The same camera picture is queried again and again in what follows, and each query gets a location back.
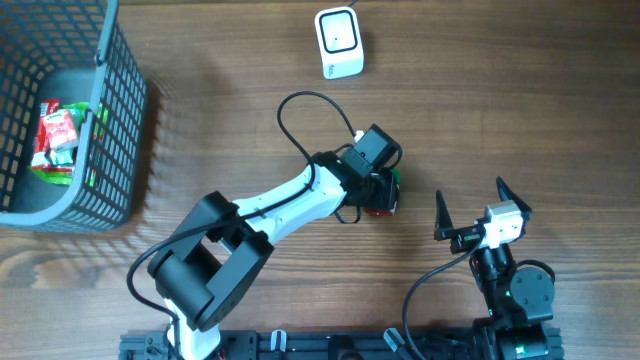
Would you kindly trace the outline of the green lid jar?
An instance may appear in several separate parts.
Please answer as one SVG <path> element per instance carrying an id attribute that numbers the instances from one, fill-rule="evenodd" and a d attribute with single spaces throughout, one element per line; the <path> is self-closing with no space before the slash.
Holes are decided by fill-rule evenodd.
<path id="1" fill-rule="evenodd" d="M 395 169 L 372 174 L 369 195 L 361 203 L 364 211 L 373 216 L 392 216 L 400 196 L 400 180 L 400 174 Z"/>

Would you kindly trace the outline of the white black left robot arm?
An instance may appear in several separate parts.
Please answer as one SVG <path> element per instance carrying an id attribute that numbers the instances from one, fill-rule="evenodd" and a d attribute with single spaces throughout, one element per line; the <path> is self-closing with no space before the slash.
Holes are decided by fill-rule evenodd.
<path id="1" fill-rule="evenodd" d="M 395 171 L 347 151 L 315 154 L 293 179 L 257 196 L 202 198 L 153 253 L 147 271 L 173 318 L 168 338 L 180 359 L 205 359 L 219 323 L 238 305 L 275 245 L 344 206 L 393 212 Z"/>

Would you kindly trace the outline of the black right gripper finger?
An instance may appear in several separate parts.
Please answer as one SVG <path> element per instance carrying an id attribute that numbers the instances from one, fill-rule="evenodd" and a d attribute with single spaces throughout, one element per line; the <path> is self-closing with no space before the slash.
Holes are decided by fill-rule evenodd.
<path id="1" fill-rule="evenodd" d="M 499 198 L 502 201 L 512 200 L 520 210 L 522 218 L 529 220 L 533 212 L 532 208 L 513 192 L 501 177 L 496 178 L 496 186 Z"/>
<path id="2" fill-rule="evenodd" d="M 440 190 L 436 191 L 436 220 L 437 231 L 452 231 L 454 229 L 444 195 Z"/>

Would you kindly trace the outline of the green snack packet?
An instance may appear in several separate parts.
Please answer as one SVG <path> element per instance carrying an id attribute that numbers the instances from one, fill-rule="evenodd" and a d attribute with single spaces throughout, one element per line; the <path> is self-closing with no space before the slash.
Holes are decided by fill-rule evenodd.
<path id="1" fill-rule="evenodd" d="M 79 102 L 60 105 L 61 108 L 78 109 L 83 113 L 83 123 L 86 122 L 86 112 L 89 109 L 88 102 Z M 43 153 L 33 151 L 33 157 L 29 169 L 40 179 L 55 185 L 70 185 L 75 170 L 75 159 L 78 146 L 61 152 L 48 150 Z"/>

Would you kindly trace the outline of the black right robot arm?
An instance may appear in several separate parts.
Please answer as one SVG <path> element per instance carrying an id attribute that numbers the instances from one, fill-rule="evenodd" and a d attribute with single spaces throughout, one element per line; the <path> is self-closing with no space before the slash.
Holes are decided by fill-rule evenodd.
<path id="1" fill-rule="evenodd" d="M 514 260 L 510 245 L 526 233 L 532 208 L 498 177 L 499 201 L 467 227 L 455 227 L 441 191 L 436 192 L 434 238 L 469 264 L 489 315 L 471 328 L 477 359 L 549 359 L 543 323 L 553 318 L 555 273 L 545 263 Z"/>

